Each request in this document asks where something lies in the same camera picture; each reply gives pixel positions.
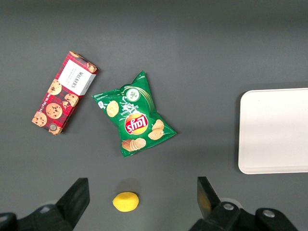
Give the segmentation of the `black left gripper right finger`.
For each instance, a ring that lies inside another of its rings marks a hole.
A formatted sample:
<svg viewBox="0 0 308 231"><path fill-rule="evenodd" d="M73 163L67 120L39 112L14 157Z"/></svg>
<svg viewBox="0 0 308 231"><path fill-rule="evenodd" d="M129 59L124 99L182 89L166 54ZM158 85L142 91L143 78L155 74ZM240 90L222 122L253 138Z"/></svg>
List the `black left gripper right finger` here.
<svg viewBox="0 0 308 231"><path fill-rule="evenodd" d="M276 209L259 208L253 215L232 202L221 201L207 177L197 179L197 201L203 218L190 228L192 231L297 230L285 214Z"/></svg>

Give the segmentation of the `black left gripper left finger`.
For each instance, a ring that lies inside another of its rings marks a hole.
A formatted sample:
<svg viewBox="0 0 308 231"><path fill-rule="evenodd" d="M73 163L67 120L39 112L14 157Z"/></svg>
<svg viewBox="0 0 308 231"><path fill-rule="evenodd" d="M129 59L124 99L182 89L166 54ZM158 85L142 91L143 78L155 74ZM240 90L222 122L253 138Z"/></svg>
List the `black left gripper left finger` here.
<svg viewBox="0 0 308 231"><path fill-rule="evenodd" d="M72 231L90 203L88 178L79 178L55 203L43 205L28 216L1 213L2 231Z"/></svg>

